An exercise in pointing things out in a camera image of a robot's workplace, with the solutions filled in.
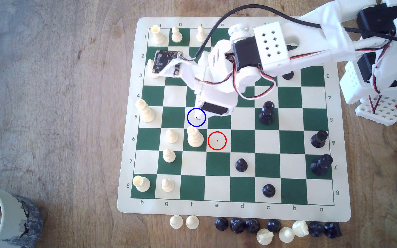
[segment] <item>chess mat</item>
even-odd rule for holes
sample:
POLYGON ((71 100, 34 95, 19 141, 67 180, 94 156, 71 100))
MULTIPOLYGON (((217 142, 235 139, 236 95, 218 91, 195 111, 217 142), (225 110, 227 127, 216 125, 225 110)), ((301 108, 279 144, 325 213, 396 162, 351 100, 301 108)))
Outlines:
MULTIPOLYGON (((180 78, 151 78, 146 61, 154 59, 158 49, 182 51, 193 56, 201 45, 196 40, 197 27, 204 26, 208 33, 217 20, 214 17, 139 20, 130 76, 118 210, 143 214, 348 221, 349 182, 336 63, 294 71, 291 80, 276 77, 277 87, 271 93, 251 101, 239 98, 230 116, 213 116, 198 127, 205 139, 200 147, 188 144, 187 115, 194 108, 194 92, 180 78), (161 45, 151 41, 152 25, 159 25, 166 36, 161 45), (179 43, 171 40, 173 26, 178 26, 183 36, 179 43), (135 107, 138 99, 144 99, 156 112, 152 122, 140 119, 135 107), (275 121, 271 125, 258 121, 265 101, 272 101, 276 107, 275 121), (169 128, 179 135, 173 144, 166 141, 169 128), (314 148, 310 143, 318 130, 326 130, 329 134, 322 148, 314 148), (166 148, 176 154, 172 163, 163 160, 162 151, 166 148), (310 163, 323 154, 332 155, 334 162, 325 175, 316 176, 310 170, 310 163), (235 162, 240 158, 248 163, 245 172, 235 169, 235 162), (132 185, 137 175, 149 179, 151 186, 146 192, 139 192, 132 185), (161 181, 165 178, 174 181, 173 191, 162 190, 161 181), (271 198, 262 194, 266 184, 276 189, 271 198)), ((229 39, 231 25, 246 23, 256 27, 274 21, 283 19, 228 18, 212 34, 205 50, 210 51, 221 39, 229 39)), ((244 95, 257 95, 269 86, 269 81, 261 79, 247 87, 244 95)), ((189 120, 193 125, 202 123, 189 120)))

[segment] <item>black chess piece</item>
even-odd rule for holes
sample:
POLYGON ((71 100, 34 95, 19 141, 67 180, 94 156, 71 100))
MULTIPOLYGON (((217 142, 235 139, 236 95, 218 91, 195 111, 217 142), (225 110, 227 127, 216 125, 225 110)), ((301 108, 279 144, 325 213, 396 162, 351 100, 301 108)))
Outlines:
POLYGON ((247 170, 247 162, 243 158, 240 158, 235 162, 235 169, 239 172, 245 172, 247 170))
POLYGON ((339 223, 338 222, 327 222, 324 225, 324 234, 326 237, 330 239, 334 239, 337 237, 341 237, 341 229, 339 228, 339 223))
POLYGON ((228 219, 226 219, 225 217, 218 217, 215 220, 215 227, 219 231, 226 230, 228 228, 228 226, 229 226, 228 219))
POLYGON ((264 125, 272 124, 275 120, 275 104, 271 101, 267 101, 263 104, 263 108, 261 109, 261 113, 258 115, 258 119, 264 125))
POLYGON ((230 227, 235 234, 239 234, 243 232, 246 224, 242 218, 234 218, 231 220, 230 227))
POLYGON ((324 154, 319 159, 315 159, 314 161, 312 161, 312 163, 310 164, 310 169, 313 174, 317 176, 322 176, 327 172, 329 167, 332 166, 333 161, 334 159, 332 158, 332 156, 324 154))
POLYGON ((272 233, 276 234, 281 229, 281 223, 278 220, 269 220, 267 222, 267 229, 272 233))
POLYGON ((310 139, 310 143, 316 148, 322 148, 327 139, 327 132, 326 131, 318 131, 315 135, 312 136, 310 139))
POLYGON ((263 194, 265 197, 272 197, 275 195, 275 187, 272 184, 266 184, 263 187, 263 194))
POLYGON ((311 222, 309 224, 309 234, 317 238, 324 233, 324 225, 319 222, 311 222))

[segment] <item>coffee mug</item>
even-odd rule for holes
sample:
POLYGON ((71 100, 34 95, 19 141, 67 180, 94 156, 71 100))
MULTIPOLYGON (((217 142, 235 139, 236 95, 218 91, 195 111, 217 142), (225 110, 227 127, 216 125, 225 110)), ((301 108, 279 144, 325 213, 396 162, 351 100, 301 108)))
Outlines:
POLYGON ((41 210, 35 203, 0 189, 0 248, 32 248, 42 225, 41 210))

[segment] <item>wooden table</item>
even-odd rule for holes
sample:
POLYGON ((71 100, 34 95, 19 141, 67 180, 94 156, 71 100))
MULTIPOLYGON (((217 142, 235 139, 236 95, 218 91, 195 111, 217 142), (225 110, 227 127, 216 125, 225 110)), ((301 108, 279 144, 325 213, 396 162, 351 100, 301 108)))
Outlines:
MULTIPOLYGON (((40 205, 37 247, 260 247, 247 232, 217 231, 213 217, 174 230, 170 216, 116 206, 138 19, 220 16, 247 2, 64 2, 0 0, 0 189, 40 205)), ((256 1, 289 15, 326 2, 256 1)), ((397 123, 385 127, 356 117, 356 104, 342 106, 352 202, 343 237, 271 246, 397 247, 397 123)))

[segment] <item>white chess piece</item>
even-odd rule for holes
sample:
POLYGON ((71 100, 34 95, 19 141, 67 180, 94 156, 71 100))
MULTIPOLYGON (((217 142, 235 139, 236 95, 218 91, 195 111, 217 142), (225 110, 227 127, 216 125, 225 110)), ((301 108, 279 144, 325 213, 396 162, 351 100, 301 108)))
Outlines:
POLYGON ((203 134, 199 132, 198 128, 189 126, 186 133, 188 133, 188 144, 190 146, 199 147, 203 144, 203 134))
POLYGON ((199 219, 194 215, 188 216, 186 218, 186 226, 189 229, 196 229, 199 226, 199 219))
POLYGON ((137 100, 136 108, 139 110, 140 118, 144 122, 151 122, 156 117, 156 112, 146 104, 145 100, 137 100))
POLYGON ((152 41, 154 44, 162 44, 165 41, 165 35, 160 32, 160 27, 154 25, 151 27, 151 32, 153 33, 152 41))
POLYGON ((288 227, 283 227, 283 228, 281 228, 280 232, 278 233, 278 237, 284 243, 290 243, 290 242, 292 242, 293 238, 295 237, 295 234, 293 233, 292 229, 290 229, 288 227))
POLYGON ((179 229, 183 226, 183 219, 180 215, 174 215, 169 219, 169 224, 174 229, 179 229))
POLYGON ((169 143, 175 143, 178 139, 179 135, 173 129, 166 130, 166 140, 169 143))
POLYGON ((273 233, 266 228, 262 228, 257 233, 257 241, 262 245, 268 245, 272 242, 273 233))
POLYGON ((171 163, 176 159, 176 154, 170 150, 169 148, 166 148, 163 150, 163 160, 167 163, 171 163))
POLYGON ((162 189, 165 192, 171 192, 174 189, 174 181, 171 179, 162 180, 162 189))
POLYGON ((309 234, 309 227, 305 221, 296 221, 292 225, 292 230, 298 237, 304 237, 309 234))
POLYGON ((145 192, 150 188, 151 183, 150 183, 150 180, 148 180, 148 178, 143 178, 141 176, 135 176, 133 178, 133 185, 140 192, 145 192))
POLYGON ((179 31, 179 28, 175 26, 171 29, 171 31, 173 32, 173 34, 171 35, 171 39, 173 40, 173 42, 176 42, 176 43, 181 42, 183 35, 179 31))
POLYGON ((203 26, 199 26, 197 28, 197 35, 196 35, 197 41, 204 42, 206 39, 206 36, 207 36, 207 34, 205 33, 205 28, 203 26))

